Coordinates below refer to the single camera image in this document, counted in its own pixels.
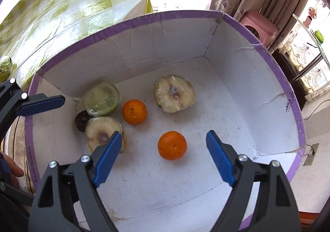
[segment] table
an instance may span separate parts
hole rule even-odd
[[[312,68],[317,65],[322,59],[325,60],[326,64],[328,65],[328,67],[330,68],[330,63],[321,47],[321,44],[317,41],[317,39],[314,36],[314,33],[311,30],[308,30],[306,26],[304,26],[304,24],[299,20],[298,16],[295,14],[292,14],[292,16],[297,20],[297,22],[306,30],[306,32],[309,34],[309,36],[311,37],[312,41],[315,43],[315,45],[318,47],[320,54],[318,54],[308,65],[306,65],[291,81],[295,82],[298,79],[300,79],[301,77],[303,77],[305,74],[307,74],[310,70],[312,70]]]

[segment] green fruit half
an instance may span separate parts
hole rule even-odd
[[[117,108],[120,94],[112,83],[103,82],[86,92],[83,99],[88,114],[92,117],[101,117],[109,115]]]

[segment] cardboard box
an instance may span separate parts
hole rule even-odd
[[[167,114],[157,107],[153,83],[178,74],[196,91],[195,104]],[[292,179],[305,147],[298,102],[283,72],[263,45],[221,12],[172,11],[148,14],[97,32],[57,54],[34,76],[29,95],[62,94],[65,105],[27,117],[26,148],[38,187],[48,163],[75,162],[86,136],[74,124],[76,104],[91,87],[111,81],[123,102],[139,99],[148,109],[138,126],[123,125],[128,139],[100,197],[123,231],[209,231],[231,188],[206,148],[215,130],[237,153],[255,162],[278,160]],[[188,150],[174,162],[161,158],[160,136],[182,133]],[[254,184],[245,217],[254,209]],[[84,215],[77,205],[78,220]]]

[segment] electrical outlet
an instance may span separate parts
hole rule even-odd
[[[318,145],[319,145],[319,143],[312,145],[312,147],[314,148],[315,153],[314,153],[314,155],[309,154],[307,156],[307,158],[306,158],[305,163],[303,164],[303,166],[311,166],[312,165],[313,160],[314,160],[314,158],[316,156],[316,151],[317,151]]]

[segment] human hand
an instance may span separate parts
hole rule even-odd
[[[13,161],[9,156],[7,156],[5,153],[1,152],[3,154],[3,157],[5,159],[5,162],[7,163],[10,172],[11,172],[11,178],[12,182],[11,185],[14,187],[19,187],[19,181],[17,180],[16,177],[22,177],[24,176],[24,171]]]

